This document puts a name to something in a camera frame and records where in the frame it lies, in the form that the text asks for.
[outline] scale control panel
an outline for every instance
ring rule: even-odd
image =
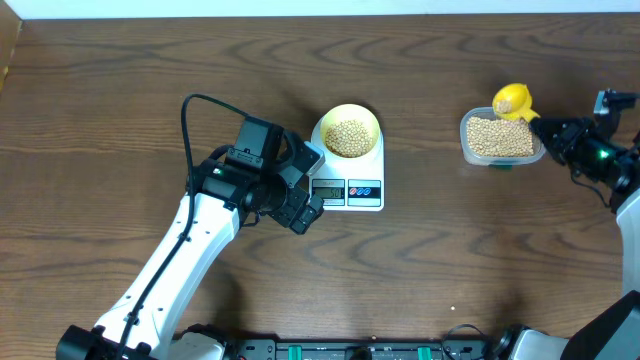
[[[331,207],[357,210],[382,206],[380,180],[313,179],[311,185],[313,195],[318,195],[324,200],[326,210],[333,210]]]

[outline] yellow cup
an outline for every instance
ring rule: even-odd
[[[371,136],[371,145],[367,150],[367,153],[362,156],[369,154],[378,143],[378,137],[380,137],[380,124],[378,123],[376,116],[373,115],[371,111],[360,105],[344,104],[329,110],[329,112],[322,117],[322,121],[320,122],[320,136],[322,137],[322,142],[326,146],[327,131],[329,131],[329,128],[332,125],[339,124],[346,120],[358,120],[367,129]]]
[[[498,111],[498,103],[501,101],[508,101],[511,104],[511,111],[508,113],[501,113]],[[540,117],[538,113],[531,110],[531,104],[533,98],[529,94],[529,89],[525,84],[509,84],[493,97],[493,111],[496,115],[504,120],[518,121],[525,119],[527,122],[533,120],[533,118]]]

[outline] bowl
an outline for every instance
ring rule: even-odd
[[[464,154],[464,159],[467,160],[469,164],[473,165],[500,165],[500,166],[508,166],[508,165],[526,165],[534,163],[542,158],[544,153],[546,152],[544,146],[540,142],[537,136],[533,136],[533,155],[531,156],[522,156],[522,157],[499,157],[499,156],[482,156],[477,154],[475,151],[471,150],[471,146],[469,146],[469,139],[467,138],[467,123],[472,116],[477,116],[483,119],[489,120],[498,120],[496,113],[493,111],[492,107],[480,107],[475,108],[469,111],[460,122],[460,144],[462,145],[462,153]]]

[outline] green connector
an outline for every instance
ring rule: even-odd
[[[432,360],[431,348],[430,347],[418,348],[418,360]]]
[[[302,360],[302,346],[289,346],[289,360]]]

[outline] wooden table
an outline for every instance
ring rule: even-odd
[[[305,236],[243,229],[180,328],[570,336],[620,296],[614,216],[548,157],[467,164],[459,123],[510,82],[542,114],[588,115],[600,89],[640,90],[639,48],[638,15],[28,22],[0,102],[0,358],[52,357],[136,277],[184,191],[189,92],[306,138],[331,107],[368,106],[387,193],[381,213],[325,213]],[[204,102],[189,116],[197,161],[242,120]],[[617,139],[639,127],[625,116]]]

